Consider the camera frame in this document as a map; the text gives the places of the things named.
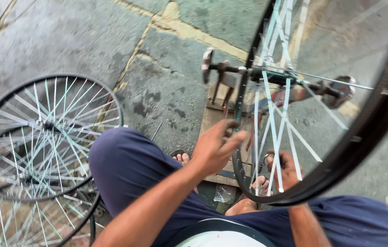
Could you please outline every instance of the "left hand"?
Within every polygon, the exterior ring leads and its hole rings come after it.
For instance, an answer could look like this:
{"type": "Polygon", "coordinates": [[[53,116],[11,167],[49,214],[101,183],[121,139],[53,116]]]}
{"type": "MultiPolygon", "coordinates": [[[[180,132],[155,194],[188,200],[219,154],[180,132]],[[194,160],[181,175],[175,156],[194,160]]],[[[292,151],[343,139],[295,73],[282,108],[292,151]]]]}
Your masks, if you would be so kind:
{"type": "Polygon", "coordinates": [[[198,139],[192,160],[188,165],[198,166],[204,176],[223,169],[232,152],[248,136],[245,131],[239,131],[235,134],[227,132],[229,128],[236,128],[238,125],[239,123],[236,120],[225,119],[203,132],[198,139]]]}

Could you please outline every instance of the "spoke nipple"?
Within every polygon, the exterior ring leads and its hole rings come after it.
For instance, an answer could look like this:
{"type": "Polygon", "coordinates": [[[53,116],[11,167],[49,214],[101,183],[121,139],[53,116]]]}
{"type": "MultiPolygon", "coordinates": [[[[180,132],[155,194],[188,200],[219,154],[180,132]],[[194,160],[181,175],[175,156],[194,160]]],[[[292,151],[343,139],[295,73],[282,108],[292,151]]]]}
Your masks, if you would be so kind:
{"type": "Polygon", "coordinates": [[[383,88],[383,90],[381,91],[382,95],[388,95],[388,88],[383,88]]]}
{"type": "Polygon", "coordinates": [[[351,140],[350,140],[351,142],[361,142],[361,137],[359,137],[359,136],[353,136],[352,138],[351,138],[351,140]]]}

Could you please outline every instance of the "leg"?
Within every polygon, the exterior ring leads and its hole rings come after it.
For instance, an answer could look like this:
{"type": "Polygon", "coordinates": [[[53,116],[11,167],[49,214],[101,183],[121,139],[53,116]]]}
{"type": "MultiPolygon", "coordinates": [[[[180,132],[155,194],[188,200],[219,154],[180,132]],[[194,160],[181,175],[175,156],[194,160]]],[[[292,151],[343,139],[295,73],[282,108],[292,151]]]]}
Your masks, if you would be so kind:
{"type": "MultiPolygon", "coordinates": [[[[182,165],[141,133],[125,127],[104,132],[92,145],[89,164],[112,216],[118,215],[182,165]]],[[[168,220],[154,246],[164,245],[180,229],[207,218],[223,217],[194,191],[168,220]]]]}
{"type": "MultiPolygon", "coordinates": [[[[308,203],[336,247],[388,246],[388,205],[361,196],[318,198],[308,203]]],[[[294,246],[286,208],[229,216],[277,247],[294,246]]]]}

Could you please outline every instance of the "foot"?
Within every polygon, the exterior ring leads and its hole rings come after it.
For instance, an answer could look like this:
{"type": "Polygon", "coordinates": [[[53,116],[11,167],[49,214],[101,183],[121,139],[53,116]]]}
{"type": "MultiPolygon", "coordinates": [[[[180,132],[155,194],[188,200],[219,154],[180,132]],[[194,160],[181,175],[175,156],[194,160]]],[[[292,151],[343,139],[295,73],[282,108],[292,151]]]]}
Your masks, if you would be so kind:
{"type": "Polygon", "coordinates": [[[184,153],[184,154],[178,154],[177,156],[174,156],[173,159],[177,160],[180,165],[186,166],[186,164],[190,160],[190,157],[187,153],[184,153]]]}
{"type": "MultiPolygon", "coordinates": [[[[264,176],[258,176],[255,183],[252,184],[252,188],[256,189],[257,185],[260,185],[258,188],[260,190],[260,195],[265,196],[267,194],[268,180],[266,180],[264,176]]],[[[256,211],[259,211],[257,210],[257,203],[249,198],[244,198],[228,209],[225,215],[240,215],[256,211]]]]}

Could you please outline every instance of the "bicycle wheel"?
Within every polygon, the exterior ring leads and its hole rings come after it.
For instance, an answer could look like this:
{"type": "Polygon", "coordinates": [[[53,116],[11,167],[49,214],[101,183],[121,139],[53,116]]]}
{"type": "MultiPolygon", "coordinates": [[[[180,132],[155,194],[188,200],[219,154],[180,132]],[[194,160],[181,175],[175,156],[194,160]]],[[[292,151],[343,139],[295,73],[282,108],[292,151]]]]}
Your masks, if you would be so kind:
{"type": "MultiPolygon", "coordinates": [[[[383,11],[388,1],[352,10],[342,5],[345,2],[329,2],[333,3],[326,10],[330,11],[330,17],[323,19],[318,16],[319,22],[314,24],[318,29],[304,33],[306,25],[314,23],[314,16],[306,22],[307,14],[311,15],[309,2],[271,1],[258,26],[245,67],[211,64],[211,51],[207,51],[203,59],[203,72],[214,69],[219,73],[242,74],[234,109],[234,117],[241,126],[235,131],[249,130],[252,137],[232,155],[235,178],[251,200],[273,206],[298,204],[327,191],[350,174],[388,131],[388,30],[384,30],[384,38],[379,36],[384,43],[378,44],[383,45],[386,52],[379,54],[380,64],[369,76],[377,80],[356,82],[347,76],[354,73],[347,66],[339,69],[325,65],[333,61],[330,54],[334,52],[338,52],[338,64],[348,64],[373,54],[374,44],[369,45],[370,51],[359,51],[354,45],[348,47],[346,42],[332,39],[354,27],[355,39],[360,40],[362,48],[371,37],[361,37],[360,34],[370,35],[363,30],[369,29],[369,23],[373,22],[369,21],[368,25],[361,22],[375,16],[388,28],[388,13],[383,11]],[[348,11],[351,18],[339,19],[348,16],[342,15],[342,11],[348,11]],[[318,72],[316,69],[320,67],[325,71],[318,72]],[[350,100],[361,111],[357,116],[345,117],[337,109],[351,103],[350,100]],[[317,116],[320,123],[312,116],[317,116]],[[263,167],[266,149],[274,150],[275,155],[272,172],[268,174],[270,185],[264,194],[253,189],[252,183],[259,173],[268,172],[263,167]],[[300,180],[286,191],[282,185],[281,169],[276,169],[276,164],[280,163],[280,149],[293,155],[300,180]],[[301,174],[300,167],[306,176],[301,174]],[[278,191],[272,186],[274,174],[278,175],[278,191]]],[[[360,5],[361,2],[349,1],[349,4],[360,5]]]]}
{"type": "MultiPolygon", "coordinates": [[[[8,190],[23,193],[21,188],[8,190]]],[[[99,202],[87,201],[80,191],[43,202],[24,203],[0,197],[0,246],[76,246],[94,236],[92,216],[99,202]]]]}
{"type": "Polygon", "coordinates": [[[78,75],[44,76],[0,98],[0,197],[53,199],[91,179],[89,148],[108,128],[122,126],[112,91],[78,75]],[[10,187],[26,194],[10,196],[10,187]]]}

